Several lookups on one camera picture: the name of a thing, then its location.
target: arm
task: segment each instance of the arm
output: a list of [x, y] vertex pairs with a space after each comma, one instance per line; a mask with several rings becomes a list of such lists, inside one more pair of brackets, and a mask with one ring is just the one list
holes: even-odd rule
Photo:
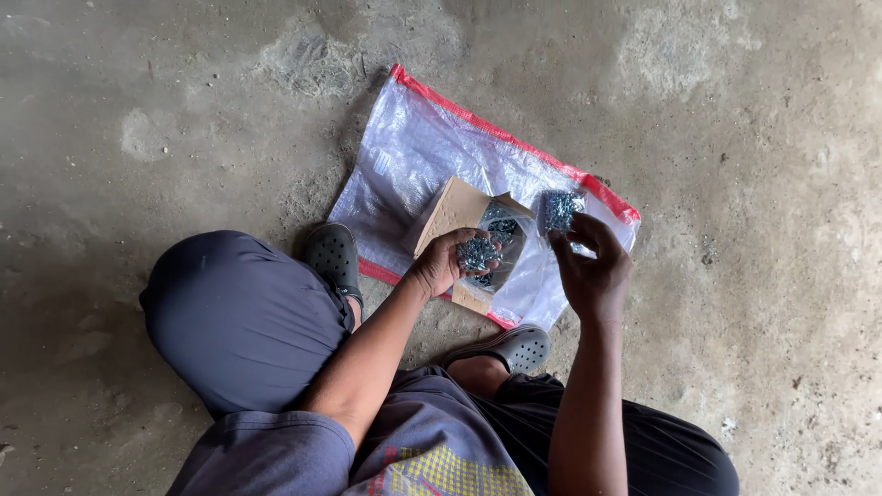
[[429, 244], [392, 294], [318, 374], [303, 399], [302, 410], [336, 420], [358, 449], [389, 393], [420, 310], [430, 297], [444, 293], [457, 279], [485, 274], [462, 271], [456, 260], [456, 244], [475, 234], [489, 235], [477, 229], [456, 229]]
[[567, 237], [598, 258], [577, 255], [566, 238], [552, 236], [581, 336], [551, 435], [549, 490], [565, 496], [626, 496], [622, 305], [632, 264], [609, 227], [594, 217], [575, 214]]

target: gray t-shirt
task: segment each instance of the gray t-shirt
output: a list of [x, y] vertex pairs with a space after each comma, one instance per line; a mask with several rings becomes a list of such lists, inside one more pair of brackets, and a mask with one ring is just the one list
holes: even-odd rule
[[398, 374], [357, 456], [328, 417], [235, 413], [199, 440], [168, 494], [532, 496], [468, 394], [430, 370]]

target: plastic bag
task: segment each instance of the plastic bag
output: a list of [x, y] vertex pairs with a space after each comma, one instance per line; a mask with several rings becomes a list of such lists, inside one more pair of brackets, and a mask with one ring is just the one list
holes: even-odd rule
[[[401, 240], [450, 176], [490, 196], [510, 192], [537, 213], [547, 190], [586, 193], [586, 213], [607, 223], [626, 251], [634, 245], [639, 213], [609, 188], [458, 107], [396, 64], [329, 218], [354, 232], [363, 274], [391, 284], [400, 279], [414, 261]], [[548, 330], [566, 306], [548, 242], [526, 238], [488, 317], [505, 328], [533, 323]]]

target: leg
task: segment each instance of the leg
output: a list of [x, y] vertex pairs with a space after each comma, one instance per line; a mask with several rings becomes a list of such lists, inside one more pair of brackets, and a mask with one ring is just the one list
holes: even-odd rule
[[[473, 393], [475, 403], [503, 441], [509, 455], [537, 495], [548, 493], [548, 452], [564, 386], [548, 374], [513, 374], [498, 383], [499, 374], [487, 374], [493, 357], [473, 357], [470, 367], [448, 367], [451, 376]], [[476, 378], [491, 380], [474, 386]], [[498, 384], [492, 400], [481, 394]], [[707, 432], [679, 418], [624, 402], [624, 448], [628, 485], [632, 494], [737, 495], [738, 476], [722, 447]]]
[[234, 231], [170, 248], [140, 301], [153, 345], [215, 418], [291, 409], [356, 323], [313, 270]]

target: hand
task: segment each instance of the hand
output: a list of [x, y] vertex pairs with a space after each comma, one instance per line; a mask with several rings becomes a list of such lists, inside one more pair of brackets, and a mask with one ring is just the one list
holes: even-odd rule
[[[490, 233], [481, 229], [455, 229], [436, 237], [426, 246], [425, 251], [410, 267], [405, 277], [419, 282], [426, 291], [427, 297], [436, 297], [444, 294], [458, 279], [487, 274], [488, 270], [481, 272], [462, 270], [457, 260], [456, 245], [465, 243], [475, 236], [490, 237]], [[488, 261], [487, 267], [496, 268], [498, 263]]]
[[[560, 266], [566, 299], [583, 324], [622, 323], [622, 307], [632, 263], [612, 229], [587, 214], [573, 214], [571, 231], [549, 233]], [[567, 241], [583, 244], [597, 254], [590, 259], [572, 252]]]

